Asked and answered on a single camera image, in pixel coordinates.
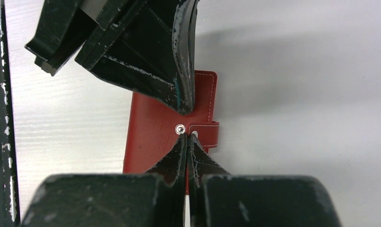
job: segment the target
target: red strap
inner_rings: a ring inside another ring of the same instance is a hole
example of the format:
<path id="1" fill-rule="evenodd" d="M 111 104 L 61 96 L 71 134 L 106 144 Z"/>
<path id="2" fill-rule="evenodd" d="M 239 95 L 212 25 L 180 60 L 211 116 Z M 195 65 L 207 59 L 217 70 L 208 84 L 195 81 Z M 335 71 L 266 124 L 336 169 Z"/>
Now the red strap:
<path id="1" fill-rule="evenodd" d="M 218 127 L 220 123 L 189 123 L 186 127 L 188 134 L 195 133 L 204 149 L 215 148 L 218 143 Z"/>

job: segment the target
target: black plastic part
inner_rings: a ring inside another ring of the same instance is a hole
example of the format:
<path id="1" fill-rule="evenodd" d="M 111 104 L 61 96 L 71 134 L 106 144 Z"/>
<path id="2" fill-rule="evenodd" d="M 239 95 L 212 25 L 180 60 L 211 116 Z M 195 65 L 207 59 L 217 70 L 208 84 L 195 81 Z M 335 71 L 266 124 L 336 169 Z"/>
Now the black plastic part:
<path id="1" fill-rule="evenodd" d="M 35 54 L 35 64 L 54 75 L 78 50 L 96 23 L 80 9 L 83 0 L 44 1 L 33 39 L 26 49 Z"/>
<path id="2" fill-rule="evenodd" d="M 188 182 L 190 220 L 194 225 L 205 221 L 205 197 L 202 194 L 202 179 L 210 174 L 228 174 L 229 172 L 215 162 L 203 149 L 194 134 L 188 138 Z"/>
<path id="3" fill-rule="evenodd" d="M 183 226 L 186 140 L 181 135 L 167 156 L 145 174 L 47 178 L 22 226 Z"/>
<path id="4" fill-rule="evenodd" d="M 209 175 L 201 194 L 199 226 L 341 226 L 326 189 L 312 177 Z"/>
<path id="5" fill-rule="evenodd" d="M 20 223 L 4 1 L 0 0 L 0 227 Z"/>
<path id="6" fill-rule="evenodd" d="M 86 40 L 76 62 L 95 76 L 191 113 L 198 0 L 108 0 L 95 20 L 88 1 L 45 1 L 35 63 L 54 75 Z"/>

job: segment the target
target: white table surface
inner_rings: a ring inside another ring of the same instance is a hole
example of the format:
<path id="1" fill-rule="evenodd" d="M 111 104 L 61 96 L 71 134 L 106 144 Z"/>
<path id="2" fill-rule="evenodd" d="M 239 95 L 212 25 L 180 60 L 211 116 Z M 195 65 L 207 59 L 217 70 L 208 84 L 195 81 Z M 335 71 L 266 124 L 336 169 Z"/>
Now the white table surface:
<path id="1" fill-rule="evenodd" d="M 131 92 L 24 49 L 42 0 L 5 0 L 22 213 L 55 173 L 119 173 Z M 195 65 L 219 75 L 213 158 L 312 175 L 346 227 L 381 227 L 381 0 L 202 0 Z"/>

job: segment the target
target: scratched black surface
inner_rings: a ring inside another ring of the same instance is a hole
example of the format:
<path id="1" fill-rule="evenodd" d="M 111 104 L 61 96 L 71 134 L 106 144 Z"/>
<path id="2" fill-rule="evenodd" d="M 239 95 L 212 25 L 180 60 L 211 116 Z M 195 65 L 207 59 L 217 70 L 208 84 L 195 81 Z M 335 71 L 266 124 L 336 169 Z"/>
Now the scratched black surface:
<path id="1" fill-rule="evenodd" d="M 84 42 L 75 61 L 99 79 L 191 113 L 198 0 L 108 0 L 97 23 L 82 2 L 45 1 L 26 45 L 35 63 L 54 75 Z"/>
<path id="2" fill-rule="evenodd" d="M 174 198 L 157 174 L 54 175 L 37 189 L 22 226 L 182 226 Z"/>
<path id="3" fill-rule="evenodd" d="M 170 190 L 170 199 L 167 201 L 172 201 L 172 206 L 167 206 L 166 209 L 169 209 L 173 215 L 175 220 L 173 226 L 182 226 L 184 222 L 187 139 L 186 134 L 179 135 L 170 152 L 146 171 L 146 173 L 159 174 L 164 177 Z"/>
<path id="4" fill-rule="evenodd" d="M 0 227 L 12 227 L 19 224 L 20 218 L 7 33 L 4 5 L 1 0 L 0 13 Z"/>
<path id="5" fill-rule="evenodd" d="M 228 174 L 212 157 L 210 157 L 198 138 L 191 134 L 188 137 L 187 147 L 188 181 L 189 181 L 189 208 L 190 221 L 196 226 L 206 225 L 206 206 L 203 195 L 202 180 L 211 174 Z"/>
<path id="6" fill-rule="evenodd" d="M 326 189 L 312 177 L 210 175 L 202 187 L 208 227 L 341 226 Z"/>

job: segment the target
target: red leather wallet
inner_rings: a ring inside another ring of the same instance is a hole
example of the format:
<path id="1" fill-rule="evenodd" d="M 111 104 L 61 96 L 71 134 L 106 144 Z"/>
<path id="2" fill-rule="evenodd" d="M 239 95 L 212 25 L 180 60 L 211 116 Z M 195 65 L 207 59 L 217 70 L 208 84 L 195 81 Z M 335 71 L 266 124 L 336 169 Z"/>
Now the red leather wallet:
<path id="1" fill-rule="evenodd" d="M 186 133 L 197 132 L 206 152 L 217 146 L 218 122 L 213 121 L 217 74 L 195 71 L 194 111 L 182 116 L 159 101 L 133 93 L 124 173 L 143 173 L 164 157 L 178 138 L 177 125 L 186 126 Z"/>

